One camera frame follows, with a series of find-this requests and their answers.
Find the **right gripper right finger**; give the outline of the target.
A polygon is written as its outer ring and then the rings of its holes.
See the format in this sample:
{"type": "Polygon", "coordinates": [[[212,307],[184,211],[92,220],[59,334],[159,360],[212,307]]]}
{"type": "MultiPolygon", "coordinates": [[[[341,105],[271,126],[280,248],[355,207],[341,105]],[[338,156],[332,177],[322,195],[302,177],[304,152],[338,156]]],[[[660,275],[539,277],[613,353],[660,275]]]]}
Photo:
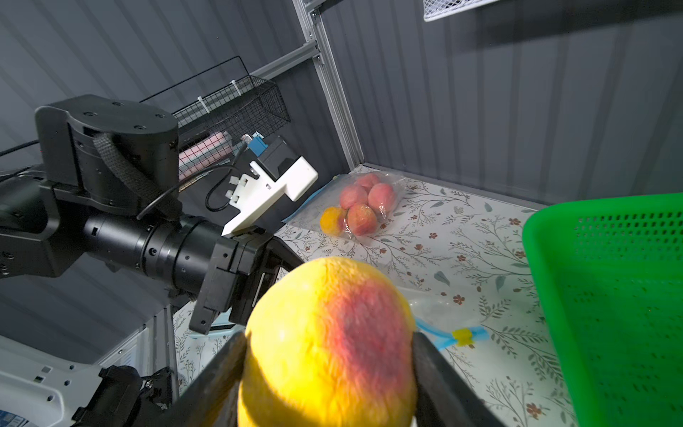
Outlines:
{"type": "Polygon", "coordinates": [[[412,354],[418,426],[503,427],[427,336],[413,334],[412,354]]]}

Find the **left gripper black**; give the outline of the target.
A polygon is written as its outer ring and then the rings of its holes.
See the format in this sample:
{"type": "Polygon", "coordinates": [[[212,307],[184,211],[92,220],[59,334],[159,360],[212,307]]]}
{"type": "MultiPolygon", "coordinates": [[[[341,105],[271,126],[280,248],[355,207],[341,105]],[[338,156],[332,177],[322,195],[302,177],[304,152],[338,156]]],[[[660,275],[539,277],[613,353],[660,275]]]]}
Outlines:
{"type": "Polygon", "coordinates": [[[279,237],[248,229],[218,239],[190,319],[190,330],[206,336],[222,313],[244,326],[256,304],[277,282],[281,269],[291,272],[303,259],[279,237]]]}

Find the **yellow peach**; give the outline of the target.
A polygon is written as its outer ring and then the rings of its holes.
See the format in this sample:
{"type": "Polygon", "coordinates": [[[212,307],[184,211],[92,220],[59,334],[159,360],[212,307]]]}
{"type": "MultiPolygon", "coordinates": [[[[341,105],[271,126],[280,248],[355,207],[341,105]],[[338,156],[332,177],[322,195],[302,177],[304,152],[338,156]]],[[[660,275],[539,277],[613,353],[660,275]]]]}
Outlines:
{"type": "Polygon", "coordinates": [[[328,236],[339,237],[343,235],[346,229],[346,213],[347,211],[337,207],[330,206],[320,218],[320,229],[328,236]]]}
{"type": "Polygon", "coordinates": [[[416,322],[377,268],[343,257],[295,268],[247,321],[241,426],[409,426],[416,322]]]}

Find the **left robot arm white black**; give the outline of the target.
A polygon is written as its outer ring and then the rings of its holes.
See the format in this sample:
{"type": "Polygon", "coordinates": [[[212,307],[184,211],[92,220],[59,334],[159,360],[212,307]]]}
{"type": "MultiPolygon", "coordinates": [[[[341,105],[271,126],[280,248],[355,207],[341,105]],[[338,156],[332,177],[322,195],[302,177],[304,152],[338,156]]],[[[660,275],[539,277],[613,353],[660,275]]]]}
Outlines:
{"type": "Polygon", "coordinates": [[[248,136],[254,160],[228,166],[236,216],[224,225],[185,215],[178,199],[179,125],[159,108],[83,95],[37,110],[44,161],[1,178],[1,274],[55,278],[90,254],[169,285],[195,303],[190,329],[229,314],[233,336],[188,393],[174,371],[79,364],[1,341],[1,409],[36,426],[210,426],[234,411],[247,340],[241,327],[280,269],[302,264],[255,226],[280,197],[318,178],[284,142],[248,136]]]}

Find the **clear zip-top bag blue zipper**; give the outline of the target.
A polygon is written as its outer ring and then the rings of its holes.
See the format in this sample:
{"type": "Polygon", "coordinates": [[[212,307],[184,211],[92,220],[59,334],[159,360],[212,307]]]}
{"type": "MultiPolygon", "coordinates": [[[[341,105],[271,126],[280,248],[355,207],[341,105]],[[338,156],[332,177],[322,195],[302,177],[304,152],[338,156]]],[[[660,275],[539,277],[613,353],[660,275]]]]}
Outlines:
{"type": "Polygon", "coordinates": [[[407,187],[407,178],[401,174],[340,174],[310,196],[284,223],[330,238],[367,240],[388,228],[407,195],[407,187]]]}

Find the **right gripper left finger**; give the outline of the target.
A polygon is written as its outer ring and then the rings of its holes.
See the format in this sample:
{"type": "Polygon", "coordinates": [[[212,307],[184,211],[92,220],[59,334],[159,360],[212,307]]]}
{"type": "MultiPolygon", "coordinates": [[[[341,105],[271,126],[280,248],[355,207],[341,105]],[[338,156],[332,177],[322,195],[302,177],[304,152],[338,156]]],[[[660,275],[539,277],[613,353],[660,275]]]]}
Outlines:
{"type": "Polygon", "coordinates": [[[155,426],[238,426],[238,390],[247,355],[244,332],[231,336],[155,426]]]}

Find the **pink peach with leaf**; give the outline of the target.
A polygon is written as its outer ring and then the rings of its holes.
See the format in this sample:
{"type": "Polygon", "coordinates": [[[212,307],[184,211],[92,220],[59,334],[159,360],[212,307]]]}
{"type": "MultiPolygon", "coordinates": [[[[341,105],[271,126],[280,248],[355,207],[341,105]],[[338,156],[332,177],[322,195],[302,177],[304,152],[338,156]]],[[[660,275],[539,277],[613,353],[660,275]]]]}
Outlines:
{"type": "Polygon", "coordinates": [[[345,187],[339,196],[340,208],[344,210],[355,205],[366,205],[367,201],[367,192],[357,184],[345,187]]]}

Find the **orange red peach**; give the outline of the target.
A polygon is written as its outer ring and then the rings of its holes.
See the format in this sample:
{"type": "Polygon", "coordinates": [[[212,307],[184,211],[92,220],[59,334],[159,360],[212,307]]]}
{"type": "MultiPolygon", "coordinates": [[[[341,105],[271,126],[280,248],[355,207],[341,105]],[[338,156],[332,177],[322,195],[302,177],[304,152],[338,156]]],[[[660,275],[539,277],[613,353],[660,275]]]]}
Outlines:
{"type": "Polygon", "coordinates": [[[377,231],[379,222],[368,205],[355,205],[347,213],[347,225],[354,236],[368,236],[377,231]]]}

